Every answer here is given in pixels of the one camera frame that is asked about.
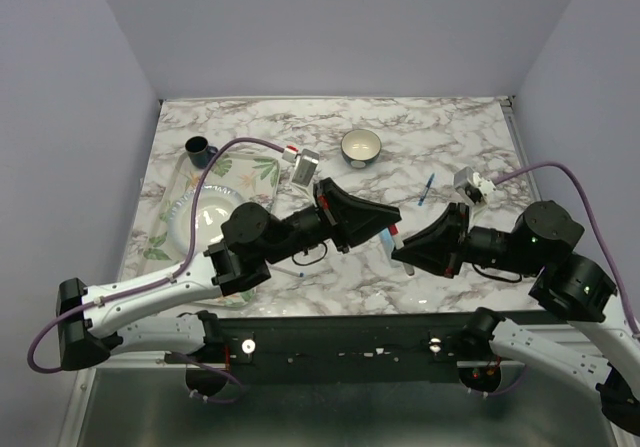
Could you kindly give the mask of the light blue highlighter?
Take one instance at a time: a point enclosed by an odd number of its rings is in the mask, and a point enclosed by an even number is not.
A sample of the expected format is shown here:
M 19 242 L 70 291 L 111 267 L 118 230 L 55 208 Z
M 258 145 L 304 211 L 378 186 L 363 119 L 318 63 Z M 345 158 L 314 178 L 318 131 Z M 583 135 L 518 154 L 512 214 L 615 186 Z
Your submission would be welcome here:
M 379 233 L 379 239 L 380 239 L 380 242 L 381 242 L 381 245 L 382 245 L 384 256 L 385 256 L 388 264 L 392 268 L 399 267 L 400 264 L 397 261 L 392 259 L 392 253 L 393 253 L 393 250 L 395 248 L 395 244 L 394 244 L 394 240 L 393 240 L 389 230 L 388 229 L 384 229 L 383 231 L 381 231 Z

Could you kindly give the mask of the white red-tipped marker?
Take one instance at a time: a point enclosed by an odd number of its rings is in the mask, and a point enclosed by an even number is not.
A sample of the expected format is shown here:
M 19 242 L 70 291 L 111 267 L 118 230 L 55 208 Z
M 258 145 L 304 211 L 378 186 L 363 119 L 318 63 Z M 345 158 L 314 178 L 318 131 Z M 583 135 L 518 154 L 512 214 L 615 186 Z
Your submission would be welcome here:
M 394 244 L 395 244 L 396 250 L 400 250 L 404 246 L 403 240 L 399 234 L 394 236 Z M 410 264 L 406 262 L 401 262 L 401 265 L 408 276 L 413 276 L 415 274 L 414 267 L 411 266 Z

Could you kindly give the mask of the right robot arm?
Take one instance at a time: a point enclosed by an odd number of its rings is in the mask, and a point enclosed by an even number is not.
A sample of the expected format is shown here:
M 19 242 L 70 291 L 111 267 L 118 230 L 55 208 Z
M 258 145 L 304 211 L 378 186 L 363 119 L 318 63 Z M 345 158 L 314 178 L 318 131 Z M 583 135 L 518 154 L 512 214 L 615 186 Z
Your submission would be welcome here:
M 519 361 L 594 394 L 601 411 L 626 432 L 639 432 L 639 345 L 624 318 L 622 289 L 594 261 L 575 253 L 583 227 L 553 201 L 531 204 L 513 229 L 469 224 L 470 209 L 450 204 L 429 227 L 404 240 L 392 257 L 452 278 L 463 264 L 532 277 L 530 296 L 581 332 L 599 350 L 580 354 L 478 308 L 456 338 L 465 357 L 490 354 Z

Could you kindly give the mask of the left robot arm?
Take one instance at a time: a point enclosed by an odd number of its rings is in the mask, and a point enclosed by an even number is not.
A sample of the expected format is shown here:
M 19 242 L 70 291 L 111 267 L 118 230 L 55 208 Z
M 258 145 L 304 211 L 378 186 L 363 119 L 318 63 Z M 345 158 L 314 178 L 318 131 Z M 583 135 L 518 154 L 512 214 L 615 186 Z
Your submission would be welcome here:
M 200 300 L 250 290 L 270 279 L 269 265 L 327 241 L 346 253 L 400 221 L 396 207 L 352 196 L 330 178 L 313 187 L 312 205 L 279 219 L 255 202 L 237 207 L 222 238 L 182 263 L 128 281 L 88 286 L 78 278 L 58 290 L 61 368 L 97 366 L 115 353 L 145 350 L 145 321 Z

